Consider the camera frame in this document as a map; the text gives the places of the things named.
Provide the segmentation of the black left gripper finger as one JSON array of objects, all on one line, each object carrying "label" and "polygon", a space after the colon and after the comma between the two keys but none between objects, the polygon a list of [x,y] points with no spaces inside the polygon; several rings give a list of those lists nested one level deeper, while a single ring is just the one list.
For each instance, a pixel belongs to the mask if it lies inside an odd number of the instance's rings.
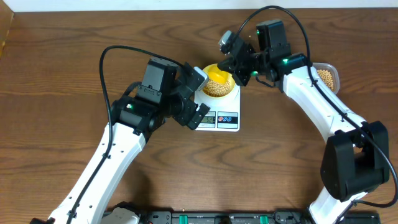
[{"label": "black left gripper finger", "polygon": [[206,104],[202,103],[201,105],[199,105],[193,111],[190,119],[188,120],[187,127],[190,128],[191,130],[195,130],[209,111],[210,107],[207,106]]},{"label": "black left gripper finger", "polygon": [[185,62],[182,68],[182,76],[180,77],[180,81],[182,84],[183,90],[197,90],[198,83],[198,74],[194,71],[194,67],[189,63]]}]

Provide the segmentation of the yellow plastic measuring scoop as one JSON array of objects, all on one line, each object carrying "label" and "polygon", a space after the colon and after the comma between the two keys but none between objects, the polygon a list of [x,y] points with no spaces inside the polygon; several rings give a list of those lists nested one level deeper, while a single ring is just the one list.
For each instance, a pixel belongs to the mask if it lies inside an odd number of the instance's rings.
[{"label": "yellow plastic measuring scoop", "polygon": [[220,71],[220,72],[208,72],[208,77],[210,80],[217,82],[219,84],[225,84],[228,81],[229,73]]}]

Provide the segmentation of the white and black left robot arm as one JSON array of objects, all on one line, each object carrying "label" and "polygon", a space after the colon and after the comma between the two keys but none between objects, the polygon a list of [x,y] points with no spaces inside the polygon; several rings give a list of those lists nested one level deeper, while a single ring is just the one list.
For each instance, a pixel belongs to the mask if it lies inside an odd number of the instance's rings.
[{"label": "white and black left robot arm", "polygon": [[46,223],[100,223],[116,187],[152,133],[173,117],[194,130],[209,112],[191,97],[209,81],[198,67],[152,57],[141,82],[128,86],[111,108],[100,144],[64,201]]}]

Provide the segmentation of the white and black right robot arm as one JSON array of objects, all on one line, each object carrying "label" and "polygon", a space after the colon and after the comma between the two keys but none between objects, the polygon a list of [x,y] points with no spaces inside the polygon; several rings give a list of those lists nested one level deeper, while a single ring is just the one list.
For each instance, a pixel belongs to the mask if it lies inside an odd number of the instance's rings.
[{"label": "white and black right robot arm", "polygon": [[259,51],[227,31],[219,45],[227,59],[218,64],[245,86],[251,77],[266,77],[294,100],[319,130],[326,147],[320,168],[323,189],[303,223],[379,223],[375,213],[351,213],[363,197],[394,175],[388,132],[351,111],[320,78],[304,54],[293,54],[280,20],[258,23]]}]

